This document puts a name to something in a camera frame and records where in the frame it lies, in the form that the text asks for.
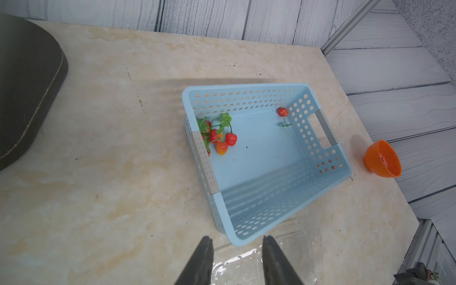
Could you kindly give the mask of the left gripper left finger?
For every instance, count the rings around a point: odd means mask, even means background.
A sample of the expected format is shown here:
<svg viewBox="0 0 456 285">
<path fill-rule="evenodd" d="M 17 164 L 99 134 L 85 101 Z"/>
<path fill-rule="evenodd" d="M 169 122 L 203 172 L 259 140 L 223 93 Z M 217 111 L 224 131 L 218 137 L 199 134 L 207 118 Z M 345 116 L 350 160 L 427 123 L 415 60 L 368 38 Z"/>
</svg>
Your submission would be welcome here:
<svg viewBox="0 0 456 285">
<path fill-rule="evenodd" d="M 203 236 L 175 285 L 210 285 L 213 260 L 213 240 Z"/>
</svg>

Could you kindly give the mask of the light blue plastic basket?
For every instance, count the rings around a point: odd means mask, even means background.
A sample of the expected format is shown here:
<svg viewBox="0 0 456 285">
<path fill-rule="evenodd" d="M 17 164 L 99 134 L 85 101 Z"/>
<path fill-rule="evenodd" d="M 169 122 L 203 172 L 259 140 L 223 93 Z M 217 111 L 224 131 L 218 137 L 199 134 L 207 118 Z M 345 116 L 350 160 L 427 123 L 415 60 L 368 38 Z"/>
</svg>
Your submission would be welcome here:
<svg viewBox="0 0 456 285">
<path fill-rule="evenodd" d="M 305 83 L 188 87 L 185 131 L 216 228 L 244 246 L 311 204 L 352 174 L 315 92 Z M 286 121 L 278 108 L 286 108 Z M 208 156 L 197 118 L 232 117 L 238 140 Z"/>
</svg>

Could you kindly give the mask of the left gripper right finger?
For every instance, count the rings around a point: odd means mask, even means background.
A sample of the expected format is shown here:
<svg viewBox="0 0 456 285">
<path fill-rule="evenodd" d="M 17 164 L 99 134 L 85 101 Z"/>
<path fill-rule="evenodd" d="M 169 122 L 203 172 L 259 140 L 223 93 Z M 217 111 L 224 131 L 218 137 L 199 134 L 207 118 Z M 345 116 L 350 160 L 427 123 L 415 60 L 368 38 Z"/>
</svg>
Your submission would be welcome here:
<svg viewBox="0 0 456 285">
<path fill-rule="evenodd" d="M 272 236 L 264 236 L 262 262 L 266 285 L 304 285 Z"/>
</svg>

